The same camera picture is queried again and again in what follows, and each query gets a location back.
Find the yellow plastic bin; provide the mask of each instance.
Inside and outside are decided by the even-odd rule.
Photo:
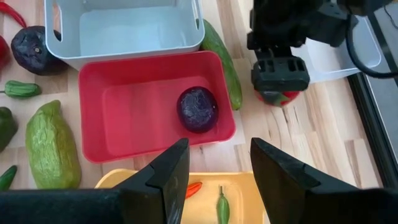
[[[111,188],[134,175],[137,171],[116,169],[106,174],[95,188]],[[202,182],[202,188],[186,199],[182,223],[217,223],[216,204],[219,186],[228,199],[231,215],[230,224],[265,222],[266,210],[261,200],[252,172],[240,173],[190,173],[189,184]]]

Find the bin handle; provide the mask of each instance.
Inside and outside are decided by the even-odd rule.
[[[199,0],[193,0],[193,2],[195,3],[195,9],[197,10],[196,13],[198,15],[198,20],[199,20],[198,30],[202,31],[205,28],[205,25],[203,23],[203,13],[201,11],[200,3],[199,3]]]
[[[62,35],[62,39],[61,41],[59,41],[54,33],[54,9],[53,9],[53,2],[54,0],[45,0],[44,1],[44,19],[45,19],[45,41],[46,41],[46,45],[48,46],[48,38],[51,39],[52,43],[60,43],[63,40],[63,35]]]

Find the green chili pepper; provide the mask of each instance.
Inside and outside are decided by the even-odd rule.
[[[229,221],[229,203],[223,193],[223,187],[220,186],[220,197],[217,202],[218,224],[228,224]]]

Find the black cable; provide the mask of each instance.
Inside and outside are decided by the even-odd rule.
[[[395,29],[398,29],[398,26],[397,26],[396,22],[394,21],[394,18],[392,18],[390,12],[387,10],[387,6],[384,6],[383,8],[384,8],[384,12],[386,12],[387,16],[390,17],[392,26],[394,26]]]
[[[397,72],[387,72],[387,73],[380,73],[376,72],[374,70],[371,70],[367,66],[365,66],[358,56],[356,55],[355,48],[354,48],[354,38],[353,38],[353,30],[354,26],[353,24],[353,15],[352,12],[350,11],[347,15],[347,29],[346,29],[346,45],[347,45],[347,50],[348,50],[348,55],[353,61],[353,64],[355,67],[357,67],[361,72],[369,75],[370,77],[373,78],[397,78],[398,73]]]

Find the beet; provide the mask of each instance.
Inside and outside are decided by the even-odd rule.
[[[61,34],[54,31],[58,40]],[[36,75],[57,75],[68,65],[52,55],[45,45],[45,27],[31,26],[21,29],[11,42],[11,50],[17,63]]]
[[[205,133],[218,121],[218,106],[213,94],[203,87],[185,90],[177,101],[177,113],[183,126],[193,133]]]

